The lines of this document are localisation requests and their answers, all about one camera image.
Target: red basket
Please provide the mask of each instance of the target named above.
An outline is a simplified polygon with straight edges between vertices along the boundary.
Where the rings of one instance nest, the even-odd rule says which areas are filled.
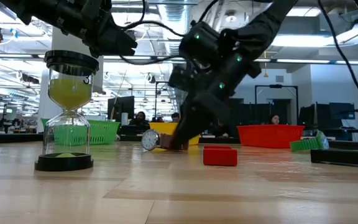
[[[304,126],[293,125],[251,125],[238,126],[243,146],[287,149],[293,141],[302,137]]]

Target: yellow bowl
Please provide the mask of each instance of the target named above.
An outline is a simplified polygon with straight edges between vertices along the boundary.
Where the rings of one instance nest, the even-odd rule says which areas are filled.
[[[160,134],[173,134],[178,123],[150,123],[150,129],[154,129]],[[200,136],[196,136],[189,141],[189,145],[197,145]]]

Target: watch face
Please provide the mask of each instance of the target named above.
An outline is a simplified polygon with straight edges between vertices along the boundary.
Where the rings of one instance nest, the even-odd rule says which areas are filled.
[[[321,145],[322,145],[323,149],[329,149],[328,139],[322,131],[318,132],[318,139],[319,139],[319,141],[321,141]]]
[[[146,150],[153,150],[158,144],[158,133],[152,129],[147,130],[142,136],[142,147]]]

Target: green basket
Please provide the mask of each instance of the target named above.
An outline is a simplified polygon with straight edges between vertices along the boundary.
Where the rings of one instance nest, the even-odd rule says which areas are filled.
[[[42,124],[47,124],[49,119],[41,119]],[[112,144],[116,140],[119,122],[112,121],[92,121],[91,125],[91,145]],[[86,128],[73,125],[61,125],[55,129],[55,143],[59,145],[80,146],[85,144]]]
[[[291,142],[290,145],[293,152],[311,149],[329,149],[327,137],[321,131],[317,132],[315,138]]]

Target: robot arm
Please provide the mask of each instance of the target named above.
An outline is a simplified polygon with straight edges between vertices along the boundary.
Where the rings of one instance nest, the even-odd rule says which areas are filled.
[[[198,69],[201,72],[185,80],[180,73],[170,77],[171,86],[188,92],[181,106],[181,120],[173,134],[172,149],[180,149],[184,142],[199,135],[214,118],[228,123],[230,109],[224,102],[234,94],[245,75],[255,78],[261,73],[254,60],[273,42],[296,2],[298,0],[275,1],[247,26],[223,30],[220,34],[204,22],[193,23],[179,46],[180,55],[209,69],[207,72]]]
[[[47,22],[89,47],[91,55],[134,55],[137,43],[114,23],[110,0],[0,0],[25,24]]]

